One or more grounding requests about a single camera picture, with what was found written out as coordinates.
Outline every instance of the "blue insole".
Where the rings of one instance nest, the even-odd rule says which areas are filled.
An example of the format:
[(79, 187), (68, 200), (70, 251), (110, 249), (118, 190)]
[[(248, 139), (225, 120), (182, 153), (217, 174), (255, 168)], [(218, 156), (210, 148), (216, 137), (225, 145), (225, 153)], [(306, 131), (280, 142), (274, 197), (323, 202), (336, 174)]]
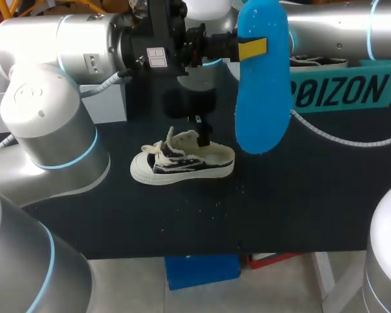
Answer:
[(289, 73), (289, 28), (278, 0), (249, 0), (238, 20), (238, 36), (267, 38), (267, 53), (240, 62), (236, 136), (251, 154), (265, 153), (283, 138), (293, 99)]

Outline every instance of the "white label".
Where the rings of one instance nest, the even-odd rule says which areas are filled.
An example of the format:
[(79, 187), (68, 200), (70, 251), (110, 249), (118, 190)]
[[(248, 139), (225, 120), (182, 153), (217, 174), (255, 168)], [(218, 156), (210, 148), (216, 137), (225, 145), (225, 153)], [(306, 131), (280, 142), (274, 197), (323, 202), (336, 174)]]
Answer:
[(148, 60), (151, 67), (168, 67), (165, 49), (161, 48), (147, 48)]

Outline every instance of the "white cable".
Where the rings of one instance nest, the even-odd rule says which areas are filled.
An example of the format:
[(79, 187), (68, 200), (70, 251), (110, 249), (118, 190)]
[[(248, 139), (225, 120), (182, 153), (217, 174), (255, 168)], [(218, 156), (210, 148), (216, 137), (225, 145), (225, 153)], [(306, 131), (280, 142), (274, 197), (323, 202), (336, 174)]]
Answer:
[(313, 126), (312, 124), (307, 122), (304, 118), (302, 118), (301, 115), (298, 114), (295, 110), (291, 110), (291, 113), (294, 115), (294, 117), (296, 119), (298, 119), (305, 127), (310, 129), (312, 132), (314, 132), (317, 135), (322, 136), (328, 140), (331, 140), (333, 142), (340, 143), (342, 145), (350, 145), (351, 147), (359, 147), (359, 148), (374, 148), (374, 147), (383, 147), (385, 145), (391, 145), (391, 138), (387, 139), (387, 140), (382, 140), (380, 142), (352, 142), (350, 140), (344, 140), (344, 139), (332, 136), (330, 134), (327, 134), (326, 132), (323, 132), (322, 130)]
[(10, 145), (15, 139), (13, 135), (8, 135), (1, 143), (0, 143), (0, 149), (7, 147)]
[(119, 77), (118, 73), (116, 73), (112, 77), (108, 78), (104, 83), (102, 83), (97, 88), (91, 89), (88, 91), (84, 91), (83, 93), (81, 93), (80, 97), (81, 98), (88, 98), (88, 97), (95, 96), (95, 95), (105, 91), (108, 87), (117, 83), (119, 80), (122, 80), (122, 78)]

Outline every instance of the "sneaker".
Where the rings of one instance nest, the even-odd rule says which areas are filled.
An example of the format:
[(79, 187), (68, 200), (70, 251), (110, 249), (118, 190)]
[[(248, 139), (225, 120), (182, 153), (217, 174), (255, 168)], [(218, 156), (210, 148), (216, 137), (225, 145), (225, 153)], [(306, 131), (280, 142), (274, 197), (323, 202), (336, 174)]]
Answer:
[(199, 147), (194, 130), (173, 135), (169, 129), (165, 142), (144, 145), (130, 165), (132, 177), (147, 185), (168, 185), (185, 179), (221, 178), (230, 175), (235, 165), (232, 148), (210, 142)]
[(333, 70), (347, 67), (347, 60), (328, 57), (308, 57), (298, 55), (289, 58), (290, 72), (304, 72), (308, 70)]

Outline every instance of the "metal frame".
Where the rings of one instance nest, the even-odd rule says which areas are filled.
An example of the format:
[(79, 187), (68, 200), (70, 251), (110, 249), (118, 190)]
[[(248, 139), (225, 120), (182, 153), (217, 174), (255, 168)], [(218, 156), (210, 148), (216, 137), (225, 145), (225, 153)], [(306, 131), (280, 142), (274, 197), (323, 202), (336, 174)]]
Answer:
[(315, 252), (313, 266), (319, 283), (323, 313), (340, 313), (362, 288), (366, 251), (355, 256), (336, 283), (327, 252)]

